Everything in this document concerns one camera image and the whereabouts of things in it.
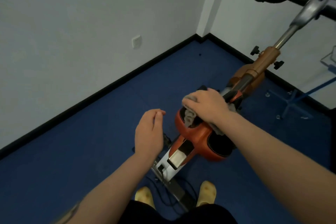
hand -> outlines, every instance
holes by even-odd
[[[165,114],[160,109],[145,112],[135,130],[135,154],[149,167],[163,148],[162,120]]]
[[[218,125],[230,112],[228,104],[216,90],[208,88],[208,90],[198,90],[191,95],[197,98],[197,102],[184,98],[182,103],[196,112],[205,122]]]

blue carpet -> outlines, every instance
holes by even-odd
[[[1,222],[37,224],[56,219],[131,156],[134,130],[146,110],[167,111],[164,132],[174,138],[178,134],[174,116],[183,96],[202,84],[224,88],[242,65],[210,41],[192,42],[4,158],[0,161]],[[266,98],[268,89],[286,94],[266,79],[245,100],[241,114],[329,167],[329,118],[303,105],[314,115],[313,120],[302,120],[295,111],[285,120],[277,120],[275,116],[285,104],[272,96]],[[219,163],[196,157],[179,175],[197,192],[203,180],[213,182],[216,203],[227,208],[240,224],[298,223],[274,199],[239,150]],[[178,217],[162,204],[153,184],[143,179],[139,187],[144,185],[153,192],[162,216]]]

electrical socket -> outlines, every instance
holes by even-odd
[[[132,47],[133,49],[138,49],[140,48],[142,44],[142,37],[141,35],[137,35],[135,37],[132,38]]]

yellow sock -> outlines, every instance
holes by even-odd
[[[215,203],[216,199],[216,187],[209,181],[204,181],[201,184],[199,189],[199,196],[197,200],[197,206],[204,205],[204,204],[213,204]]]
[[[148,187],[142,187],[142,188],[140,188],[135,193],[134,200],[142,202],[142,203],[145,203],[147,205],[150,205],[151,207],[153,207],[155,209],[154,201],[153,201],[153,196],[152,196],[152,193],[151,193],[151,191],[150,191],[150,189]]]

right hand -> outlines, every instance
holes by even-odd
[[[208,88],[208,90],[198,90],[190,95],[195,96],[197,102],[184,98],[182,103],[205,122],[218,125],[230,113],[228,104],[216,90]]]

